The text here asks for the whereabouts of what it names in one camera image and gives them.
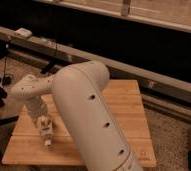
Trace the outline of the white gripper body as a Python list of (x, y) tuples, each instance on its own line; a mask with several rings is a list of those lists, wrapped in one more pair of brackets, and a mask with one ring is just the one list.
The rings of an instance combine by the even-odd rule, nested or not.
[(45, 104), (44, 100), (41, 97), (28, 99), (25, 102), (25, 106), (27, 108), (29, 116), (32, 119), (32, 122), (37, 128), (38, 128), (37, 121), (39, 117), (42, 116), (49, 117), (47, 105)]

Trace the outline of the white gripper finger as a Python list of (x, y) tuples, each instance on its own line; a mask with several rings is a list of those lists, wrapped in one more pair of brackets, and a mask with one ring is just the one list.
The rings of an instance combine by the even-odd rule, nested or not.
[(40, 132), (43, 131), (43, 128), (45, 127), (45, 117), (39, 117), (37, 121), (37, 126)]
[(44, 126), (46, 128), (51, 128), (52, 127), (52, 119), (50, 117), (45, 117)]

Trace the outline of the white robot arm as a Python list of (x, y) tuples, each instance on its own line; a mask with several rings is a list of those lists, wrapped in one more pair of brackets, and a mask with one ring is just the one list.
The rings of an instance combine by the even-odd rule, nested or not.
[(143, 171), (101, 95), (109, 79), (103, 63), (88, 61), (46, 78), (27, 75), (11, 88), (11, 95), (37, 121), (48, 113), (42, 96), (50, 94), (88, 171)]

